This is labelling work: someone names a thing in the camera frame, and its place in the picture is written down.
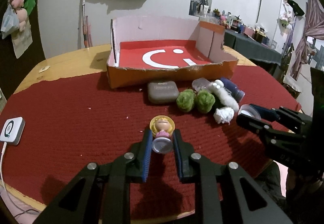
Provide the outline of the red knitted table mat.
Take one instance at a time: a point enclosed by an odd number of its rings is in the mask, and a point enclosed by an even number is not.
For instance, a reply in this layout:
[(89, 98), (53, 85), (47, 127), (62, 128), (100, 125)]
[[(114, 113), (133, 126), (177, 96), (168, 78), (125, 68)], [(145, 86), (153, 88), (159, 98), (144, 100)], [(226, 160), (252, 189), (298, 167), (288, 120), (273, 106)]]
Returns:
[[(260, 67), (238, 66), (232, 81), (245, 92), (241, 104), (280, 106), (299, 111), (300, 104)], [(111, 89), (104, 73), (42, 81), (12, 95), (1, 113), (1, 129), (9, 118), (25, 120), (17, 146), (7, 146), (3, 176), (7, 187), (48, 205), (88, 163), (106, 164), (143, 137), (152, 118), (169, 116), (184, 141), (218, 164), (238, 163), (256, 177), (269, 163), (253, 133), (218, 125), (213, 112), (190, 112), (177, 104), (153, 105), (146, 86)], [(146, 183), (131, 185), (131, 220), (174, 217), (194, 210), (194, 185), (180, 183), (174, 153), (152, 152)]]

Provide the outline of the dark blue bottle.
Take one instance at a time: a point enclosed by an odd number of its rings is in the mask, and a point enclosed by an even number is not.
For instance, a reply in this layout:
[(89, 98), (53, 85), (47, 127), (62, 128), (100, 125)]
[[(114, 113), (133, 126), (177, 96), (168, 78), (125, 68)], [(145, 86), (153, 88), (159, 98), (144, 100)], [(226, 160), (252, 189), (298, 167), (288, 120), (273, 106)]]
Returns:
[(237, 101), (237, 103), (240, 103), (245, 96), (245, 92), (240, 90), (238, 86), (229, 79), (220, 78), (220, 80), (223, 82), (224, 87), (231, 92), (232, 97)]

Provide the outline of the clear plastic pill box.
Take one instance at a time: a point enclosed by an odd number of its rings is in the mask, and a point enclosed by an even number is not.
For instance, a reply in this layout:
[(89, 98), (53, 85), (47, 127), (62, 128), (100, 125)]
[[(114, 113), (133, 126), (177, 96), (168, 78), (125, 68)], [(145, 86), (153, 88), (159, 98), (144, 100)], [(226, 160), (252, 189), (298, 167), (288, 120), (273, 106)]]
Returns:
[(206, 78), (199, 78), (192, 81), (192, 88), (199, 92), (201, 90), (207, 90), (209, 92), (209, 86), (211, 82), (207, 80)]

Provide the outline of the grey zippered case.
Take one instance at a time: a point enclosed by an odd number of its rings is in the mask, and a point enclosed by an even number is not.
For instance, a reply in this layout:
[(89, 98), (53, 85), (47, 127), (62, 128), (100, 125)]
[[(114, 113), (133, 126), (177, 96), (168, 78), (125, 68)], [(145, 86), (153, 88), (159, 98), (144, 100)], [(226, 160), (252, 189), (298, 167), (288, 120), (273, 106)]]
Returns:
[(150, 82), (147, 88), (148, 99), (155, 104), (171, 103), (179, 96), (179, 90), (174, 81)]

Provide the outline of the blonde girl figurine pink dress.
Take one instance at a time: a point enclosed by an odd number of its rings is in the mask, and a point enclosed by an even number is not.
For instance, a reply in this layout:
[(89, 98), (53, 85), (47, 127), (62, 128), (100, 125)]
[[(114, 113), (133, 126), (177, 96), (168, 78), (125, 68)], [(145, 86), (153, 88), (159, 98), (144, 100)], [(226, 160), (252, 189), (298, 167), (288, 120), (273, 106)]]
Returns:
[(171, 139), (165, 137), (153, 138), (152, 150), (158, 154), (168, 154), (173, 150), (173, 137)]

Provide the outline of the pink plush toys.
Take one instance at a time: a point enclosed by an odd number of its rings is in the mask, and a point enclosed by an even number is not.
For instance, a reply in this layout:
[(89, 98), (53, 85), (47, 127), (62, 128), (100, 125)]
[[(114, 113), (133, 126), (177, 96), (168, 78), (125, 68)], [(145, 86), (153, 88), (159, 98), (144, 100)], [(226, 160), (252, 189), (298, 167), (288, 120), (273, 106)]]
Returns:
[(24, 9), (24, 0), (10, 0), (10, 4), (18, 17), (19, 31), (22, 32), (25, 29), (28, 19), (28, 12)]

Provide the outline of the white square device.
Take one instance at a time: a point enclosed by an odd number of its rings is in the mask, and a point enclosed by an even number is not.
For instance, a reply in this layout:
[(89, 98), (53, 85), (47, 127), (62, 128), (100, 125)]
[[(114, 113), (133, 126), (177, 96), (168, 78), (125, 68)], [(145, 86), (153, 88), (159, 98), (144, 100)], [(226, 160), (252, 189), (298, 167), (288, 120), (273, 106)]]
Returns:
[(1, 142), (17, 146), (20, 142), (24, 127), (25, 120), (22, 117), (6, 120), (1, 131)]

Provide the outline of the white wardrobe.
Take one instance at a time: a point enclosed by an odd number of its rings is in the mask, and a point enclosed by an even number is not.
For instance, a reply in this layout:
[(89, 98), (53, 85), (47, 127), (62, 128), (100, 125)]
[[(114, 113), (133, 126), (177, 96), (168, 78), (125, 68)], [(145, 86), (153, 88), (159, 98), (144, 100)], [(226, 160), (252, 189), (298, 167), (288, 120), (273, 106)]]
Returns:
[(292, 22), (293, 9), (288, 0), (260, 0), (256, 26), (264, 30), (271, 49), (282, 52), (292, 31)]

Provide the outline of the green fuzzy ball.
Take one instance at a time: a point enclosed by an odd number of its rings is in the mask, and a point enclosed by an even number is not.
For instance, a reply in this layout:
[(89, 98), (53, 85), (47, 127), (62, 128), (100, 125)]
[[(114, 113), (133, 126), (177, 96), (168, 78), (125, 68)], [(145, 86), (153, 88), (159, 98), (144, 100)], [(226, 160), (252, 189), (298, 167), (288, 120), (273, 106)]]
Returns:
[(203, 114), (210, 112), (214, 103), (214, 95), (207, 90), (200, 90), (195, 97), (195, 105)]
[(195, 104), (195, 92), (192, 89), (186, 89), (179, 93), (176, 103), (183, 112), (190, 112)]

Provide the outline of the white fluffy plush toy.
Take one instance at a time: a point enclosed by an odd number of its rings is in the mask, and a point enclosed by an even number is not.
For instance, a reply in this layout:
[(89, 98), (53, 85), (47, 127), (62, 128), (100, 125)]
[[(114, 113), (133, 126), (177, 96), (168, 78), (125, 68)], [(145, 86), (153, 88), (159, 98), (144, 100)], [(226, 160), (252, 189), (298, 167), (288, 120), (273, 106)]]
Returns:
[(230, 123), (234, 118), (235, 113), (239, 111), (239, 105), (232, 95), (224, 87), (221, 80), (211, 82), (208, 89), (213, 93), (220, 103), (223, 105), (221, 108), (216, 108), (214, 119), (218, 124)]

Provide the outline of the plastic bag on door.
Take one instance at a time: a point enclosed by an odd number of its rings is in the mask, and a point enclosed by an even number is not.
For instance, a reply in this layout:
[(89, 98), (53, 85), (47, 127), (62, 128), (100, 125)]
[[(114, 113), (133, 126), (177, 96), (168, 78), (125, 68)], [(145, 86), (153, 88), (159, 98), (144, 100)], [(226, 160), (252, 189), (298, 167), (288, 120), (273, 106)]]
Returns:
[(15, 10), (12, 8), (12, 5), (8, 5), (2, 19), (2, 25), (1, 25), (2, 39), (5, 39), (8, 35), (18, 30), (19, 24), (20, 22)]

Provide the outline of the clear round lid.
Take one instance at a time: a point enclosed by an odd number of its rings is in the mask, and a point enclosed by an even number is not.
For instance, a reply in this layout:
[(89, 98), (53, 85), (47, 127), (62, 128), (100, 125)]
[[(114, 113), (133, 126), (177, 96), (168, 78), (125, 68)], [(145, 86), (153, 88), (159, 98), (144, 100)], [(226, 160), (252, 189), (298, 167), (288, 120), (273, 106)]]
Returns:
[(259, 112), (251, 105), (242, 105), (238, 111), (238, 115), (239, 114), (244, 114), (244, 115), (250, 116), (252, 118), (261, 120), (261, 116), (260, 116)]

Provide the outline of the purple curtain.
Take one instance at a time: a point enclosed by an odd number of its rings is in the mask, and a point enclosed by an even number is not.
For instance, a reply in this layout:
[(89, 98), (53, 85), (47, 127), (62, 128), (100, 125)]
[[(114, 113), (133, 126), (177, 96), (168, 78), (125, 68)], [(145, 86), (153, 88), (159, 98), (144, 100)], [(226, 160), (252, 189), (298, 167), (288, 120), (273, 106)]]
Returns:
[(311, 36), (323, 40), (323, 9), (318, 0), (308, 0), (306, 5), (306, 19), (302, 38), (295, 50), (295, 62), (291, 67), (291, 77), (297, 80), (302, 65), (308, 62), (306, 40)]

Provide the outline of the small white sticker tag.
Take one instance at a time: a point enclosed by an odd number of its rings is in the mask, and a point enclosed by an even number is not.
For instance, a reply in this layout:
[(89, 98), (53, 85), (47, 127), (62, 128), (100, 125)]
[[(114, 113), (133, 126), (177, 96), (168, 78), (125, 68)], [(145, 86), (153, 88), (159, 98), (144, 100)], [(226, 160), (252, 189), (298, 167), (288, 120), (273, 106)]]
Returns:
[(44, 71), (47, 71), (49, 68), (50, 68), (50, 65), (47, 65), (47, 66), (41, 68), (38, 72), (39, 72), (39, 73), (42, 73), (42, 72), (44, 72)]

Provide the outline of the yellow round cap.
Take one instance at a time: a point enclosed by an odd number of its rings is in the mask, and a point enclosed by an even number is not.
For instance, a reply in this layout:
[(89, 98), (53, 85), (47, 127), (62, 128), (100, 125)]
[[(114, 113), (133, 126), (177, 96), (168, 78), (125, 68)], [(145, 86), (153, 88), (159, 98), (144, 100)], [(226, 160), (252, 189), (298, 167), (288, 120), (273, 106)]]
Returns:
[(155, 116), (149, 124), (154, 138), (165, 137), (171, 139), (175, 130), (174, 121), (165, 115)]

